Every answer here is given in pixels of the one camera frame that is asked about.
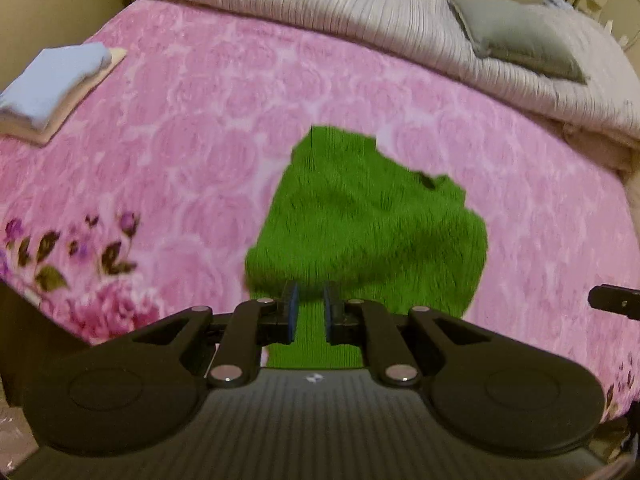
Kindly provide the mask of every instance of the beige folded fabric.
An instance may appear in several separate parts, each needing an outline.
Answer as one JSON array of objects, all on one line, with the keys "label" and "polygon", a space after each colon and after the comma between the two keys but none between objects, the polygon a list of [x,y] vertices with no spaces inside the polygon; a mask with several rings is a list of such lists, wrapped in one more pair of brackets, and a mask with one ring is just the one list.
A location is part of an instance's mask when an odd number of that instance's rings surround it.
[{"label": "beige folded fabric", "polygon": [[570,124],[564,125],[561,137],[576,152],[604,168],[615,171],[623,181],[634,172],[632,159],[637,150],[630,146]]},{"label": "beige folded fabric", "polygon": [[39,146],[47,144],[87,94],[97,87],[127,55],[127,51],[123,48],[110,48],[109,51],[111,52],[111,64],[95,75],[84,79],[69,92],[43,130],[33,128],[26,119],[1,115],[0,135],[18,137]]}]

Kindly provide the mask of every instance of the purple flower print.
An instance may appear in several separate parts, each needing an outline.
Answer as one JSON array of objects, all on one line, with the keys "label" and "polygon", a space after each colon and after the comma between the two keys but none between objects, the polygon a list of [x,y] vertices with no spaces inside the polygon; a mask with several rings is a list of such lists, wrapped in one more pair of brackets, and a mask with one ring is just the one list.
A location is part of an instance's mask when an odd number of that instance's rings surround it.
[{"label": "purple flower print", "polygon": [[19,218],[9,220],[6,227],[4,228],[4,232],[6,233],[6,238],[4,239],[5,243],[9,244],[11,242],[15,242],[20,236],[24,234],[22,221]]},{"label": "purple flower print", "polygon": [[74,238],[68,245],[69,257],[74,261],[84,264],[96,254],[92,238],[89,234],[81,234]]},{"label": "purple flower print", "polygon": [[6,253],[0,249],[0,278],[4,278],[9,273],[9,262]]},{"label": "purple flower print", "polygon": [[138,230],[138,222],[140,219],[131,211],[125,211],[120,216],[120,229],[129,238],[133,238]]}]

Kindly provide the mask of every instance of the gray pillow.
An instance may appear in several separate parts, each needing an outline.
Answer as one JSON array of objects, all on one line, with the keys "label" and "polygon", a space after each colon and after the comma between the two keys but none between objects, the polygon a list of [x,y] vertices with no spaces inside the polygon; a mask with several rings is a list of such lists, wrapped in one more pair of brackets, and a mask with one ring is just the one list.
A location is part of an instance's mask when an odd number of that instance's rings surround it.
[{"label": "gray pillow", "polygon": [[550,77],[585,82],[569,49],[535,12],[509,0],[448,0],[478,57],[495,57]]}]

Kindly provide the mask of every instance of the plastic bag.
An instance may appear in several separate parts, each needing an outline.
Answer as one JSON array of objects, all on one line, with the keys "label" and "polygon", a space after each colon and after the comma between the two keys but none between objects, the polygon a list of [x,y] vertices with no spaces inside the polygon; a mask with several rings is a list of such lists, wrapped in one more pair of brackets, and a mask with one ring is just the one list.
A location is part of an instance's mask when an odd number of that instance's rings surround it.
[{"label": "plastic bag", "polygon": [[542,3],[547,7],[555,7],[556,9],[574,10],[572,5],[564,0],[543,0]]},{"label": "plastic bag", "polygon": [[595,456],[609,464],[620,455],[631,437],[629,424],[621,416],[600,424],[588,447]]},{"label": "plastic bag", "polygon": [[8,474],[38,449],[20,408],[11,408],[0,380],[0,472]]},{"label": "plastic bag", "polygon": [[622,480],[622,477],[634,466],[634,457],[621,454],[612,463],[607,464],[583,480]]}]

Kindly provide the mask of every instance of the light blue folded towel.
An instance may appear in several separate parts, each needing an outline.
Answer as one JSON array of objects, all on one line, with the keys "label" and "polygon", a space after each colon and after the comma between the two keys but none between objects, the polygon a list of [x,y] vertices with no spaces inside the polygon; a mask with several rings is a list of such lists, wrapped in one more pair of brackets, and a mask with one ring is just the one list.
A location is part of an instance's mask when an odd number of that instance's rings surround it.
[{"label": "light blue folded towel", "polygon": [[110,63],[111,53],[101,43],[46,48],[0,94],[0,113],[27,119],[42,130],[79,82]]},{"label": "light blue folded towel", "polygon": [[556,7],[557,9],[575,10],[572,4],[564,0],[543,0],[542,4],[547,7]]}]

